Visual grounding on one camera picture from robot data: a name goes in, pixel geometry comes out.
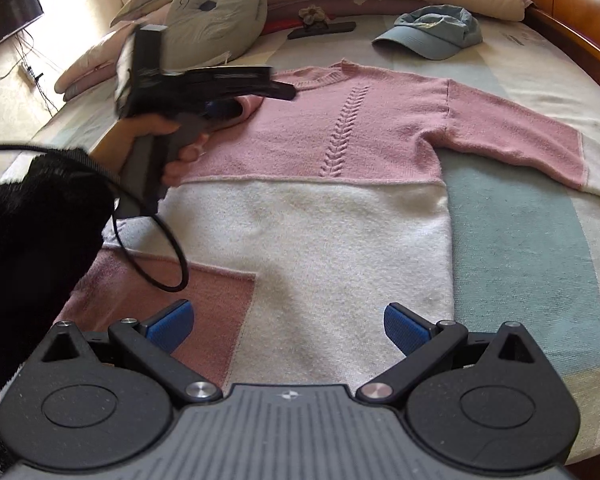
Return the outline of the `person's left hand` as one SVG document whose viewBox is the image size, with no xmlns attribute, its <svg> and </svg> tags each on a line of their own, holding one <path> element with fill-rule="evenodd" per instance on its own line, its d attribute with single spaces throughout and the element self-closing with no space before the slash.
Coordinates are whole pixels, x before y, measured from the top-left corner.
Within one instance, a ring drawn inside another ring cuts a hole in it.
<svg viewBox="0 0 600 480">
<path fill-rule="evenodd" d="M 180 128 L 172 119 L 157 114 L 148 114 L 118 120 L 90 151 L 90 156 L 112 174 L 118 174 L 136 138 L 141 136 L 170 136 Z M 209 141 L 208 133 L 201 133 L 194 143 L 181 148 L 173 162 L 164 166 L 162 183 L 171 188 L 181 185 L 186 170 L 204 154 L 204 144 Z"/>
</svg>

